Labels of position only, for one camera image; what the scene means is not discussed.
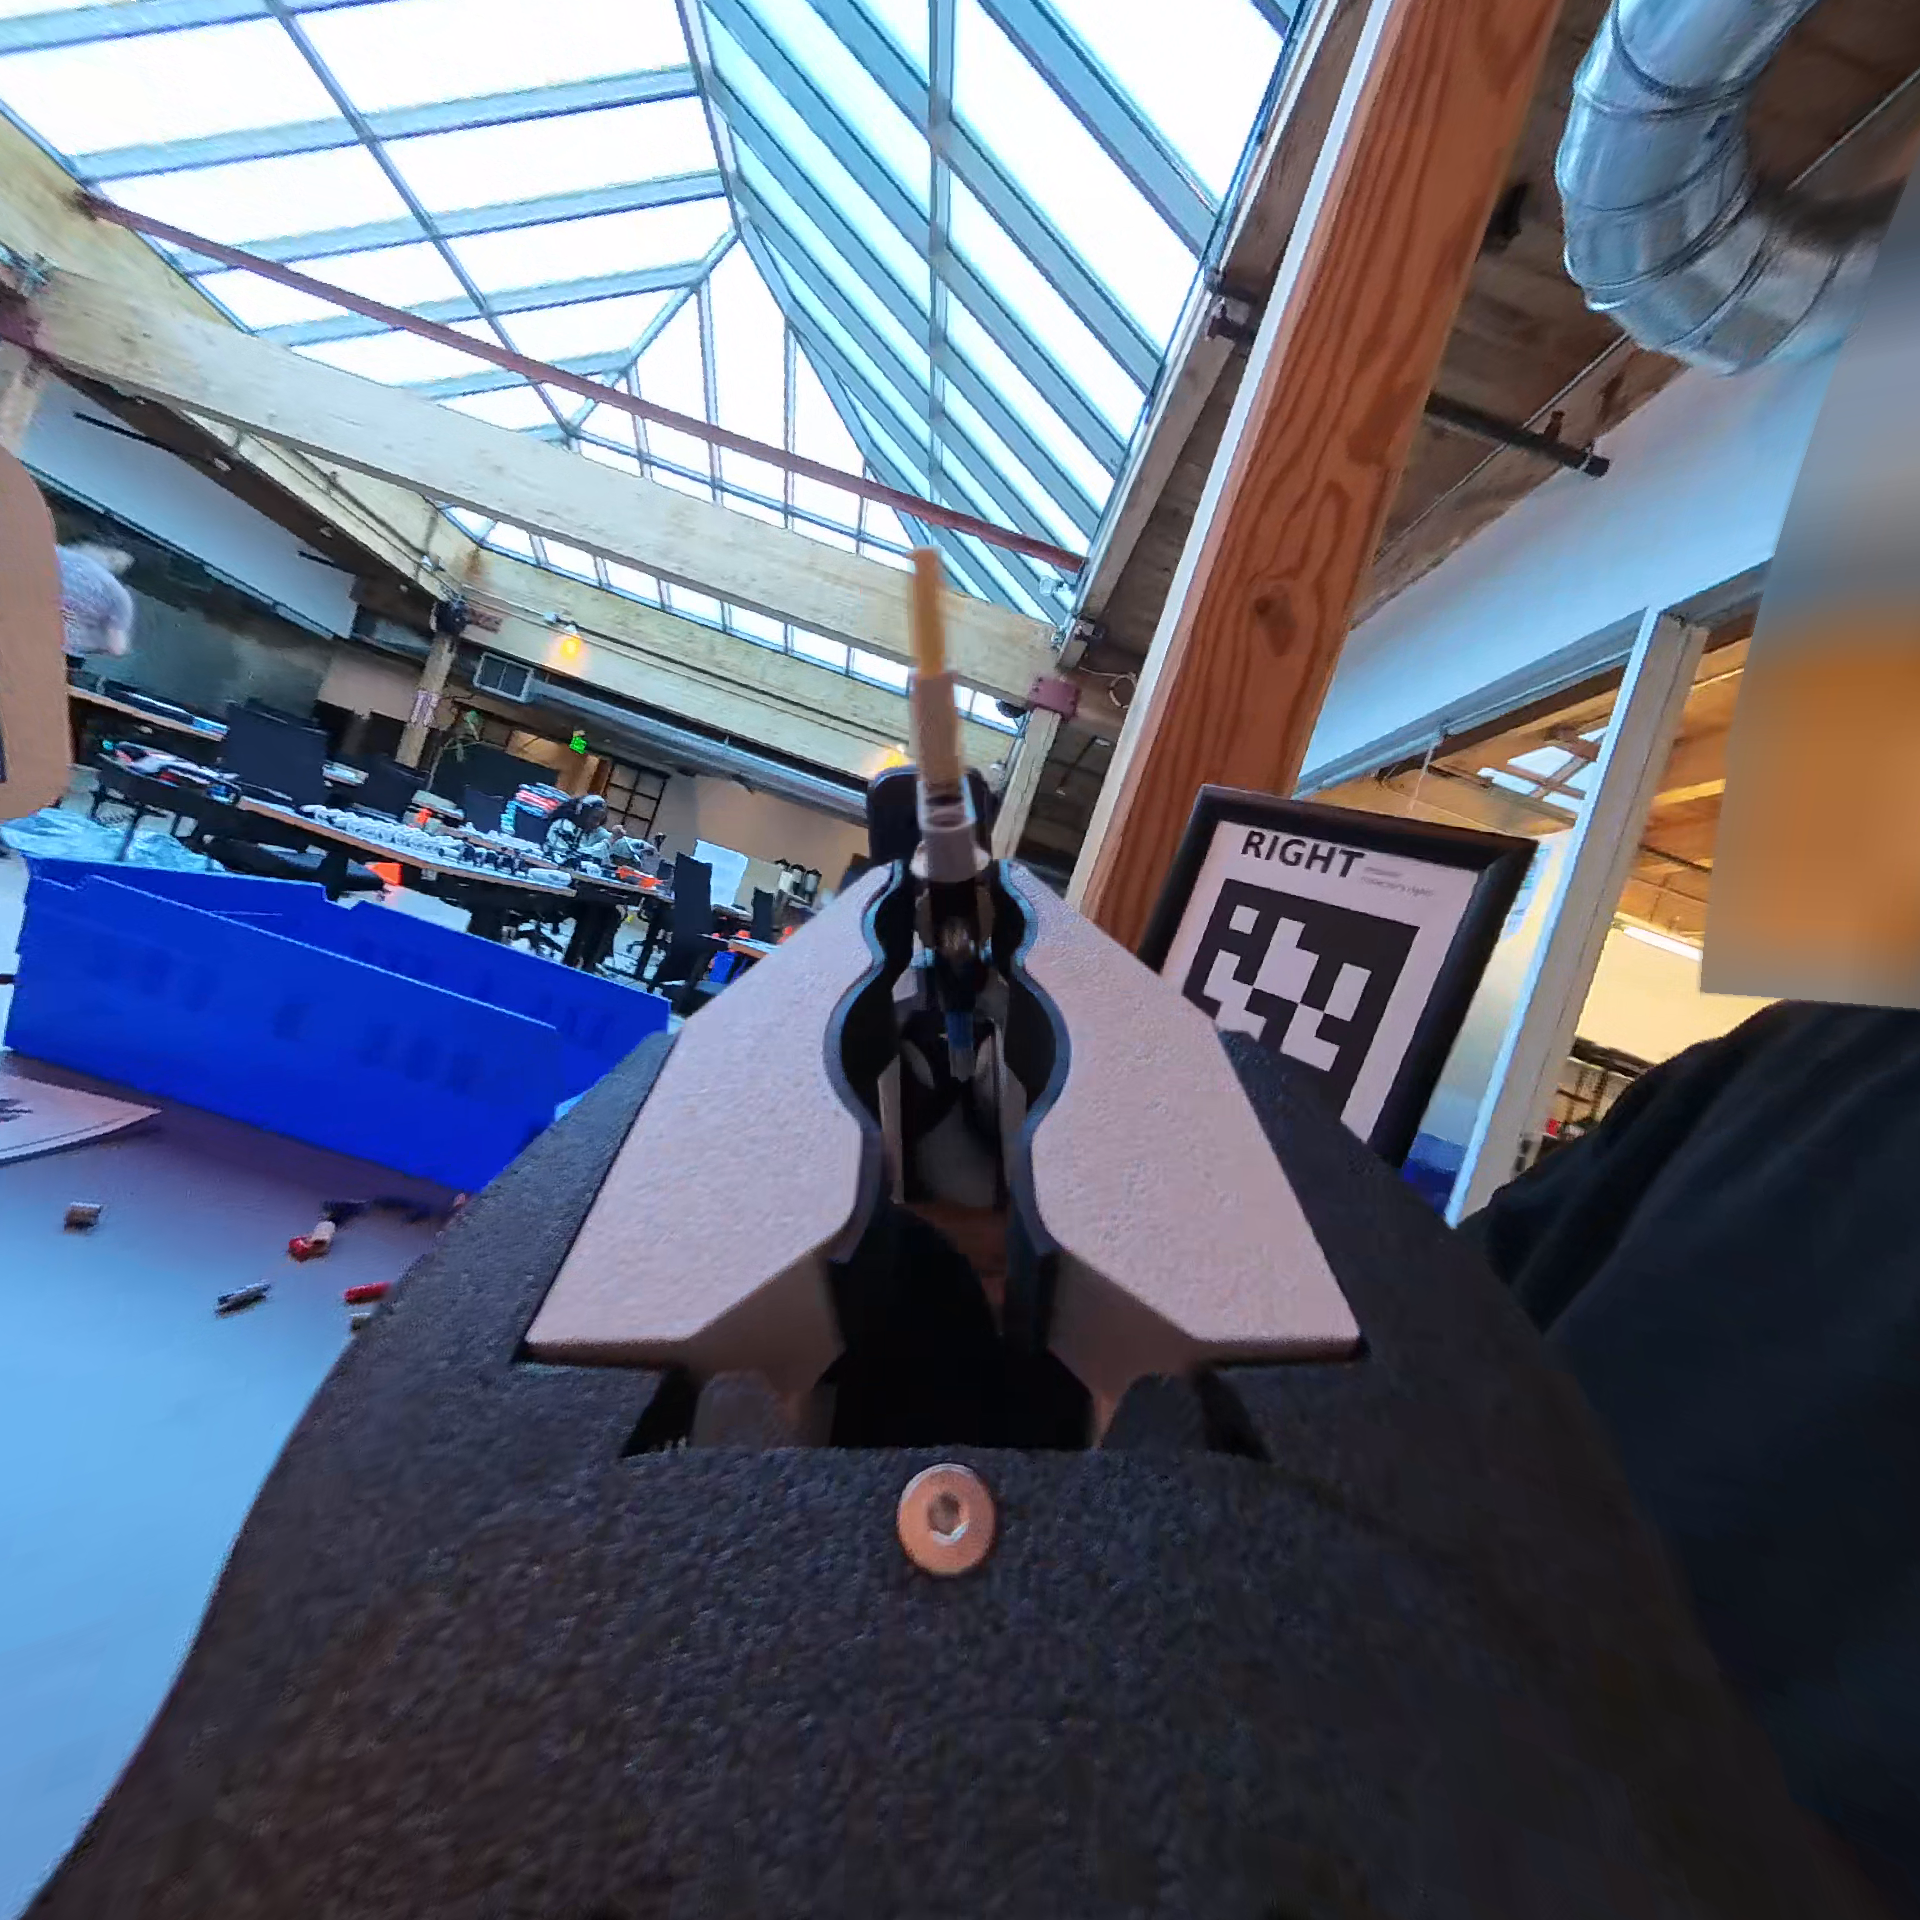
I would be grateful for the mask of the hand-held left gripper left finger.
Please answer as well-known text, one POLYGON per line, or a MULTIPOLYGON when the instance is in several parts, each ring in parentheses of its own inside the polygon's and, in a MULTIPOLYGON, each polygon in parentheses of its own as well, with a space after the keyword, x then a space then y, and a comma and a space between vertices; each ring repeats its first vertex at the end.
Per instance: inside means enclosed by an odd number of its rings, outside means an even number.
POLYGON ((524 1333, 527 1360, 756 1388, 801 1445, 861 1435, 923 1277, 878 1096, 847 1081, 847 1018, 879 989, 875 912, 899 872, 859 876, 791 945, 667 1045, 630 1132, 524 1333))

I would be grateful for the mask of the grey black lego gear assembly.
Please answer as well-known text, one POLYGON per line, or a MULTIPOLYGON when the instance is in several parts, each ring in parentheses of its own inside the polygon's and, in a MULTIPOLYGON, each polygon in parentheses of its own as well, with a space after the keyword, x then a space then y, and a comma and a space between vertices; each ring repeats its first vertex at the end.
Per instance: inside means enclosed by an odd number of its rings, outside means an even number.
POLYGON ((952 1225, 1005 1200, 1005 987, 993 972, 993 865, 974 840, 974 765, 949 661, 944 564, 937 548, 918 547, 909 568, 908 764, 918 768, 920 849, 899 865, 908 963, 894 986, 895 1188, 925 1216, 952 1225))

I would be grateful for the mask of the blue plastic bin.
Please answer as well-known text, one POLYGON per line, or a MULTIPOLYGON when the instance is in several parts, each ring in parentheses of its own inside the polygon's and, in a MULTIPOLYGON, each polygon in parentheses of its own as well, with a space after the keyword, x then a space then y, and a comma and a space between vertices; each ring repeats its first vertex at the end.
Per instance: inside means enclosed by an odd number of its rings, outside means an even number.
POLYGON ((664 998, 309 880, 29 854, 7 1045, 480 1192, 664 998))

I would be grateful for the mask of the black framed marker sign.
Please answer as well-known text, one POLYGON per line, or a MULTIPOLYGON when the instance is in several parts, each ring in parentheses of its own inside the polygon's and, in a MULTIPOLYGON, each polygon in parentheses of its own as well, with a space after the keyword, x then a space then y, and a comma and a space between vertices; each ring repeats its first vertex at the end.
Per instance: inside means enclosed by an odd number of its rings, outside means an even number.
POLYGON ((1535 852, 1207 784, 1139 954, 1401 1169, 1535 852))

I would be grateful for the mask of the open instruction booklet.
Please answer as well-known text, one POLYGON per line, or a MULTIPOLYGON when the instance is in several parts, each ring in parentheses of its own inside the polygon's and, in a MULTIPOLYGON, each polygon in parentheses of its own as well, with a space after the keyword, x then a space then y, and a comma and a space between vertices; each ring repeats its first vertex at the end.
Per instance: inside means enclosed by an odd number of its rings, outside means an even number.
POLYGON ((35 1162, 80 1145, 93 1145, 159 1115, 156 1107, 115 1096, 63 1088, 3 1070, 3 1163, 35 1162))

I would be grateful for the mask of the scattered small lego pieces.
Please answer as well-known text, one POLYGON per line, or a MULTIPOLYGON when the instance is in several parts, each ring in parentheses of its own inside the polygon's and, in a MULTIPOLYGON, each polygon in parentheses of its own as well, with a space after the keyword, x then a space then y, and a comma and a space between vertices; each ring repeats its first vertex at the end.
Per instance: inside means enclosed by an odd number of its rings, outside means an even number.
MULTIPOLYGON (((307 1234, 286 1242, 286 1259, 289 1265, 312 1265, 327 1259, 336 1240, 344 1227, 365 1216, 390 1216, 403 1225, 444 1227, 454 1216, 467 1212, 471 1195, 456 1192, 446 1202, 425 1202, 408 1195, 371 1195, 324 1202, 320 1219, 307 1234)), ((348 1309, 350 1334, 364 1333, 377 1320, 377 1309, 393 1292, 390 1280, 356 1283, 343 1290, 343 1307, 348 1309)), ((249 1283, 245 1288, 228 1288, 214 1296, 213 1315, 228 1320, 265 1305, 271 1296, 271 1280, 249 1283)))

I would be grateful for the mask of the silver ventilation duct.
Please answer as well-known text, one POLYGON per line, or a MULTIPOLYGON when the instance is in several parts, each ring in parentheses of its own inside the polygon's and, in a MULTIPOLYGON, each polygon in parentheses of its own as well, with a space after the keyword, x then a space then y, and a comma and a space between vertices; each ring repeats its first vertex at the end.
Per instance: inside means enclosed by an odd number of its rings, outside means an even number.
POLYGON ((1819 203, 1745 141, 1752 94, 1813 2, 1613 2, 1553 157, 1585 306, 1645 352, 1737 377, 1841 348, 1889 225, 1819 203))

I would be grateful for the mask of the background desk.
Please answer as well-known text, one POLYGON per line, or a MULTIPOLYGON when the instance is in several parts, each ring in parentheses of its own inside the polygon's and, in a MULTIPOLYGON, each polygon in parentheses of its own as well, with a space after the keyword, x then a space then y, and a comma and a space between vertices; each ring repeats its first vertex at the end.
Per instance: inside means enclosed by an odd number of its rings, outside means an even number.
POLYGON ((397 814, 295 805, 197 761, 111 738, 89 756, 93 808, 116 805, 127 827, 156 818, 176 827, 181 845, 214 868, 257 880, 312 880, 327 900, 371 896, 388 882, 467 912, 469 930, 495 945, 542 940, 549 926, 595 930, 645 918, 641 947, 627 976, 656 993, 683 978, 731 978, 756 958, 739 938, 745 921, 715 921, 702 934, 677 934, 671 893, 601 861, 564 861, 539 843, 425 826, 397 814))

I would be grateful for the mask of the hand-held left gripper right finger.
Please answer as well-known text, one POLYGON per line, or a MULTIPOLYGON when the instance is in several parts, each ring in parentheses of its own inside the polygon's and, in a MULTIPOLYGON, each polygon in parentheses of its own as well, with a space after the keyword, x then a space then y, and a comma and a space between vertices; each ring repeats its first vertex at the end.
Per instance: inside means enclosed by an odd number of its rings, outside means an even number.
POLYGON ((1041 1348, 1102 1435, 1148 1378, 1342 1363, 1360 1324, 1213 1024, 1016 861, 1015 986, 1053 1068, 1021 1133, 1041 1348))

